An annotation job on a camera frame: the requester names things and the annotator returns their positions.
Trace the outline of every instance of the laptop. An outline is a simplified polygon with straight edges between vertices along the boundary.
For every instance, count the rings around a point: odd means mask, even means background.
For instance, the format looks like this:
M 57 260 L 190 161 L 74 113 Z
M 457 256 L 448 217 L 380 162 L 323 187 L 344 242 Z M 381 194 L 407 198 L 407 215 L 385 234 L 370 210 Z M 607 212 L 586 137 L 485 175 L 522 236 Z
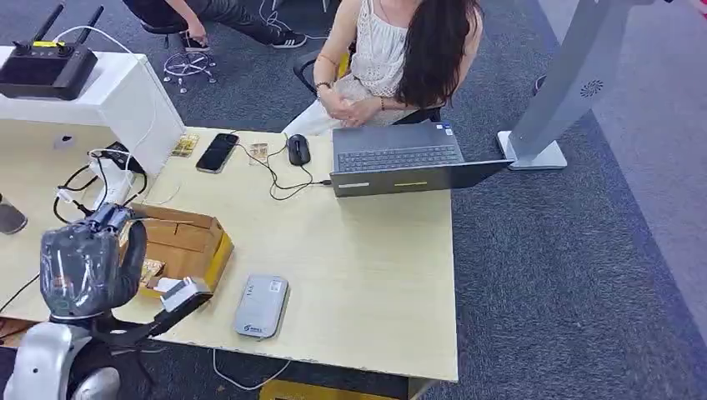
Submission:
M 442 122 L 334 129 L 333 154 L 337 197 L 471 188 L 513 163 L 465 162 Z

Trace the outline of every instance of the laptop keyboard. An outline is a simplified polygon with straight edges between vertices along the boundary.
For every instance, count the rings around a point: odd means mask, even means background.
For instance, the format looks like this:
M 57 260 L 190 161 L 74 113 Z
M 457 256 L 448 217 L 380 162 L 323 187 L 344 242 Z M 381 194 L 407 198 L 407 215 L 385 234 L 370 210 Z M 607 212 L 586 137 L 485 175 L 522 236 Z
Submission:
M 342 152 L 338 155 L 338 170 L 342 173 L 427 167 L 462 163 L 464 160 L 454 146 L 396 148 L 374 152 Z

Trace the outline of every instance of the black router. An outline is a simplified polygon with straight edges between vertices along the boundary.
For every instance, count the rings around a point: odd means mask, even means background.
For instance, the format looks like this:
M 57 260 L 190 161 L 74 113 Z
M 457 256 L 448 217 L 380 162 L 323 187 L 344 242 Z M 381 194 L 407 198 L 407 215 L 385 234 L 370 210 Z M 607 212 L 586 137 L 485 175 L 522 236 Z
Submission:
M 63 9 L 63 4 L 54 8 L 31 42 L 13 42 L 13 52 L 0 67 L 0 93 L 8 98 L 78 98 L 98 59 L 83 44 L 90 29 L 83 29 L 73 43 L 43 41 Z M 102 12 L 103 6 L 93 14 L 89 27 Z

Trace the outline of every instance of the long black hair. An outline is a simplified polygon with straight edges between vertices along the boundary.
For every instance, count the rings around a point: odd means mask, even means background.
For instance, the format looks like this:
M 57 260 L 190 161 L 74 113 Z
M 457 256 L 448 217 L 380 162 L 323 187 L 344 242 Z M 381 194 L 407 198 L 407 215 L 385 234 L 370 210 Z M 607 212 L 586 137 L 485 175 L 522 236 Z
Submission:
M 476 34 L 480 13 L 478 0 L 422 0 L 405 38 L 405 65 L 396 100 L 426 108 L 452 95 L 459 84 L 464 42 L 469 29 Z

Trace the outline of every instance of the power strip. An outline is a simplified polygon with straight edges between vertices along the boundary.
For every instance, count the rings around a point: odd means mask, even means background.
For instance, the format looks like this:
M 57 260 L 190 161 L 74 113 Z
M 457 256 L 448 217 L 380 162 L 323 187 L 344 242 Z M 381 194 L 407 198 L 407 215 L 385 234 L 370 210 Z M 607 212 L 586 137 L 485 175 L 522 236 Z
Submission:
M 95 202 L 93 202 L 93 209 L 98 210 L 98 207 L 101 206 L 103 194 L 106 192 L 106 189 L 108 189 L 108 193 L 106 193 L 106 203 L 123 204 L 130 192 L 130 185 L 135 181 L 135 174 L 133 174 L 132 171 L 125 172 L 125 170 L 118 167 L 118 165 L 109 158 L 101 158 L 103 174 L 101 174 L 101 168 L 98 167 L 97 159 L 92 159 L 88 166 L 99 179 L 103 180 L 103 175 L 106 176 L 103 187 L 101 191 L 98 192 Z

